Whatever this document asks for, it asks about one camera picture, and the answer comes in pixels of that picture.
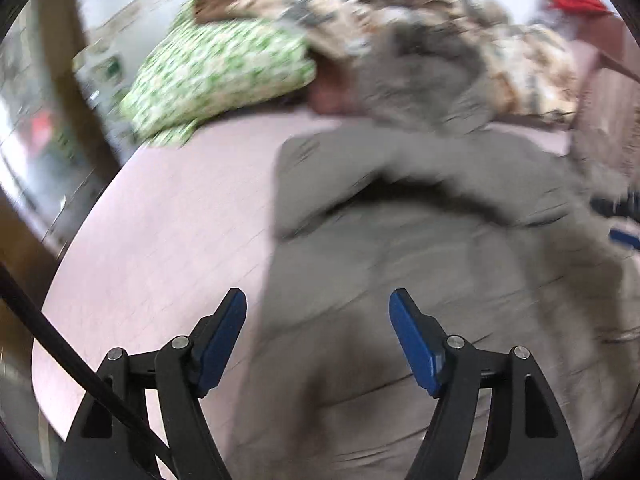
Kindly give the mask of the grey quilted jacket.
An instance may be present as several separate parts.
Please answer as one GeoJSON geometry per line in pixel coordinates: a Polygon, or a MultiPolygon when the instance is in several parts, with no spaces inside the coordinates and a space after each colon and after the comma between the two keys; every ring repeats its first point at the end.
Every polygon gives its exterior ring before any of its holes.
{"type": "Polygon", "coordinates": [[[358,67],[361,120],[283,143],[274,251],[227,466],[237,479],[401,479],[435,404],[388,315],[533,352],[582,475],[639,409],[639,273],[566,159],[491,127],[480,56],[396,24],[358,67]]]}

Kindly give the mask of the striped brown bed sheet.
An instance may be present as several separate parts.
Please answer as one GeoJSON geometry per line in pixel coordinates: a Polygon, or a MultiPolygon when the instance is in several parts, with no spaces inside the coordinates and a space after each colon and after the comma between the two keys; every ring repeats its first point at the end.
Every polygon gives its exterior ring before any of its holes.
{"type": "Polygon", "coordinates": [[[570,43],[578,110],[570,154],[585,168],[614,170],[639,183],[639,46],[615,15],[590,18],[570,43]]]}

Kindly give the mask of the floral beige blanket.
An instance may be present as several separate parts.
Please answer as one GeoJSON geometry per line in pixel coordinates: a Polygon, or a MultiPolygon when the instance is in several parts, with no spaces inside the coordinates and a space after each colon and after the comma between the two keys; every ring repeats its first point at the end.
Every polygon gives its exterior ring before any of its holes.
{"type": "Polygon", "coordinates": [[[416,25],[480,56],[498,114],[566,126],[578,109],[568,42],[543,24],[513,23],[497,0],[194,0],[193,16],[200,24],[264,18],[297,30],[312,50],[339,63],[363,56],[390,25],[416,25]]]}

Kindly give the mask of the pink quilted bed cover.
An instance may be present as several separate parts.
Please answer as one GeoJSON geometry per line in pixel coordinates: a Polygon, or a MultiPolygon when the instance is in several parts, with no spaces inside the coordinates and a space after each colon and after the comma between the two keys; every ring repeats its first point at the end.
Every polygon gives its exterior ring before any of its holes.
{"type": "Polygon", "coordinates": [[[184,148],[142,148],[88,215],[44,302],[47,318],[97,366],[111,348],[153,351],[189,333],[230,288],[242,289],[238,344],[200,402],[225,460],[274,251],[280,149],[349,120],[257,114],[209,126],[184,148]]]}

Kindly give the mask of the stained glass wooden door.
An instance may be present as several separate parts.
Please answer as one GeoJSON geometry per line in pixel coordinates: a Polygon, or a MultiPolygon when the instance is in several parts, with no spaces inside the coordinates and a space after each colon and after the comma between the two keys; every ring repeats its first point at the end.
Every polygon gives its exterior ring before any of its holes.
{"type": "Polygon", "coordinates": [[[1,40],[1,263],[37,305],[119,164],[73,58],[78,0],[26,0],[1,40]]]}

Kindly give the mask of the green patterned pillow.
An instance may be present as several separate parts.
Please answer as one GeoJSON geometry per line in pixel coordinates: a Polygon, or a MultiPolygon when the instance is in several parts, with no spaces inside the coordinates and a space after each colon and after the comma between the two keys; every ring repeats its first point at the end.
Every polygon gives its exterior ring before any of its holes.
{"type": "Polygon", "coordinates": [[[317,73],[303,37],[262,18],[198,24],[193,0],[146,57],[119,102],[136,139],[179,146],[230,110],[306,87],[317,73]]]}

